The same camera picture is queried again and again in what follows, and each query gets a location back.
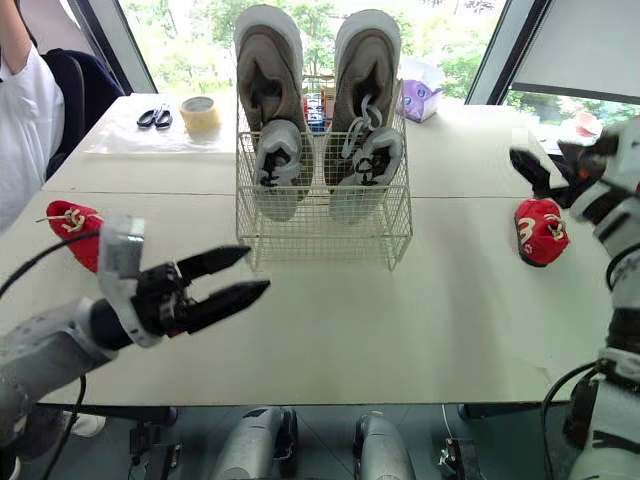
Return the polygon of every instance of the gray sneaker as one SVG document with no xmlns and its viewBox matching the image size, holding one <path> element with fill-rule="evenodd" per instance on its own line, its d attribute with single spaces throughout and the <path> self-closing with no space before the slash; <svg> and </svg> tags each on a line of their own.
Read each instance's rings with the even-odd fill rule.
<svg viewBox="0 0 640 480">
<path fill-rule="evenodd" d="M 365 140 L 351 158 L 351 175 L 344 177 L 329 202 L 329 214 L 338 223 L 354 224 L 366 218 L 382 201 L 395 176 L 404 142 L 400 134 L 389 127 L 380 127 Z"/>
<path fill-rule="evenodd" d="M 393 115 L 400 46 L 398 25 L 393 18 L 379 10 L 364 10 L 351 15 L 338 32 L 336 102 L 331 132 L 344 133 L 346 138 L 330 133 L 327 140 L 324 176 L 330 189 L 341 184 L 345 178 L 353 177 L 356 173 L 354 155 L 363 147 L 371 132 L 385 127 Z M 335 191 L 331 192 L 334 193 L 332 201 L 336 201 Z M 382 197 L 377 193 L 374 196 L 378 201 Z M 371 212 L 369 206 L 375 201 L 373 197 L 370 198 L 366 193 L 352 197 L 351 201 L 356 201 L 358 197 L 361 203 L 354 206 L 354 212 Z M 331 210 L 344 211 L 345 199 L 339 198 L 337 201 L 340 206 L 333 206 Z M 357 221 L 351 215 L 349 217 L 349 223 Z"/>
<path fill-rule="evenodd" d="M 258 5 L 249 7 L 238 17 L 234 41 L 238 58 L 238 95 L 249 129 L 264 132 L 277 120 L 267 129 L 271 139 L 255 145 L 256 202 L 267 217 L 286 221 L 295 214 L 297 202 L 309 192 L 313 177 L 312 139 L 302 108 L 300 33 L 291 17 L 282 10 Z M 279 135 L 279 129 L 285 133 Z M 299 140 L 292 140 L 292 130 L 297 130 Z M 266 145 L 273 147 L 276 144 L 279 147 L 275 151 L 264 150 Z M 279 186 L 300 188 L 274 190 Z"/>
</svg>

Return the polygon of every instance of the wire basket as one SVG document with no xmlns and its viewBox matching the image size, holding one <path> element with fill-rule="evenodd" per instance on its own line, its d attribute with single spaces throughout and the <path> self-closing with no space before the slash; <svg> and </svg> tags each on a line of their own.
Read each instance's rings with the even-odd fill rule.
<svg viewBox="0 0 640 480">
<path fill-rule="evenodd" d="M 314 77 L 307 84 L 311 87 L 305 95 L 318 98 L 333 79 Z M 399 102 L 401 85 L 399 81 L 396 89 Z M 325 133 L 316 125 L 315 132 L 302 134 L 303 168 L 293 185 L 265 187 L 256 181 L 255 168 L 261 134 L 247 131 L 238 99 L 236 236 L 252 248 L 248 259 L 254 270 L 263 263 L 300 261 L 375 262 L 395 268 L 413 235 L 402 103 L 399 107 L 389 114 L 387 126 L 402 137 L 403 151 L 388 185 L 338 186 L 346 164 L 336 160 L 347 134 Z M 330 121 L 327 116 L 325 128 Z"/>
</svg>

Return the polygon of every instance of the red baby shoe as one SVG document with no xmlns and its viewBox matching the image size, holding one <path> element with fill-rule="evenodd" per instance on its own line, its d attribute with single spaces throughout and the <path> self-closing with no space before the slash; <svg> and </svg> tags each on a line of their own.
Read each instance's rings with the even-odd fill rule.
<svg viewBox="0 0 640 480">
<path fill-rule="evenodd" d="M 102 226 L 102 219 L 96 210 L 63 200 L 49 204 L 47 220 L 53 232 L 63 240 L 100 230 Z M 99 242 L 98 237 L 92 237 L 69 245 L 76 259 L 93 273 L 98 271 Z"/>
<path fill-rule="evenodd" d="M 529 265 L 544 267 L 569 245 L 564 220 L 551 200 L 525 200 L 516 210 L 515 223 L 518 251 Z"/>
</svg>

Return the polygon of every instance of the tape roll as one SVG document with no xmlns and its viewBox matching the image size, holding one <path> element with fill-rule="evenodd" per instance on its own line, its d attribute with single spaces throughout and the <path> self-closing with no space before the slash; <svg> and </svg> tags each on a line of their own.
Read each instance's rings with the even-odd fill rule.
<svg viewBox="0 0 640 480">
<path fill-rule="evenodd" d="M 192 97 L 180 105 L 180 114 L 190 132 L 208 132 L 220 125 L 220 116 L 213 99 Z"/>
</svg>

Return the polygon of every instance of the scissors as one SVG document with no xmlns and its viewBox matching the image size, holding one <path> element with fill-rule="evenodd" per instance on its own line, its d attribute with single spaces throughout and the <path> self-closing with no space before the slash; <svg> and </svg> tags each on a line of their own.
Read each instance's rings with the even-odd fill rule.
<svg viewBox="0 0 640 480">
<path fill-rule="evenodd" d="M 167 104 L 162 104 L 160 107 L 154 110 L 147 110 L 136 122 L 140 128 L 149 128 L 151 125 L 155 125 L 156 129 L 161 130 L 169 128 L 173 122 L 173 117 L 169 111 Z"/>
</svg>

